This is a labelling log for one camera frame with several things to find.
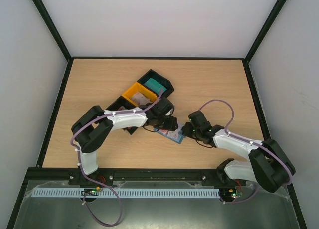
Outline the yellow bin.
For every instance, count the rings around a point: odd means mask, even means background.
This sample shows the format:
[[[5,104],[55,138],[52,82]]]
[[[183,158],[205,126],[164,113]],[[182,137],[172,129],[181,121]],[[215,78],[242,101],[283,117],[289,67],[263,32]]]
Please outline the yellow bin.
[[[130,86],[122,96],[135,106],[153,103],[158,98],[154,92],[138,82]]]

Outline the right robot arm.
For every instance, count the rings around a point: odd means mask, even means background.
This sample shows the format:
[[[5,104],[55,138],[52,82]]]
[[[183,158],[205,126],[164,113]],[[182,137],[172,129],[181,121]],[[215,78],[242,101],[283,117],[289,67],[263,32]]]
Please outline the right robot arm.
[[[184,136],[245,158],[245,161],[227,159],[218,166],[217,179],[221,184],[228,185],[241,179],[256,182],[264,190],[274,193],[291,183],[295,167],[275,140],[252,140],[220,125],[212,126],[202,111],[195,111],[188,118],[181,130]]]

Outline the white floral VIP card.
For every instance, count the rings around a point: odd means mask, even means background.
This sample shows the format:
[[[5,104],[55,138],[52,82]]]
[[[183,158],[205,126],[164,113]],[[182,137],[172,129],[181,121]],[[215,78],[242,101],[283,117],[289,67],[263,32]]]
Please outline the white floral VIP card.
[[[181,134],[179,129],[175,131],[159,130],[158,133],[178,144],[181,144],[184,139],[184,136]]]

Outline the black bin with teal cards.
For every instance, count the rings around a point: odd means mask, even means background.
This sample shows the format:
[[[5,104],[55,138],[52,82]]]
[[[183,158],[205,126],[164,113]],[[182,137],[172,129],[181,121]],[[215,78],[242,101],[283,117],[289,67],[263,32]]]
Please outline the black bin with teal cards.
[[[153,91],[156,95],[158,95],[161,90],[163,90],[162,95],[164,97],[168,97],[174,92],[174,87],[170,80],[152,69],[149,69],[142,75],[137,82]]]

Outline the teal card holder wallet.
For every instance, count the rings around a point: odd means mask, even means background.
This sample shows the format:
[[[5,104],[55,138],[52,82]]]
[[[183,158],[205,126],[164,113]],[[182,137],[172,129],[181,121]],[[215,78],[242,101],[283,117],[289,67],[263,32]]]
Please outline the teal card holder wallet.
[[[165,138],[168,138],[172,140],[175,143],[181,144],[184,140],[185,136],[182,134],[182,128],[184,127],[183,124],[179,123],[178,128],[175,131],[169,131],[169,130],[157,130],[155,129],[154,132],[164,136]]]

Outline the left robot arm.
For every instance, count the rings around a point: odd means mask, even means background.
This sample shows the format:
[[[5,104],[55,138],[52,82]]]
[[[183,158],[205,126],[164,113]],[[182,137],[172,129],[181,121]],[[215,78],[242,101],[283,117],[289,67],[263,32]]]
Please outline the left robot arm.
[[[175,131],[178,123],[173,112],[174,105],[166,97],[127,110],[91,107],[71,127],[71,145],[76,147],[82,173],[90,175],[97,171],[97,150],[118,130],[150,126],[155,130]]]

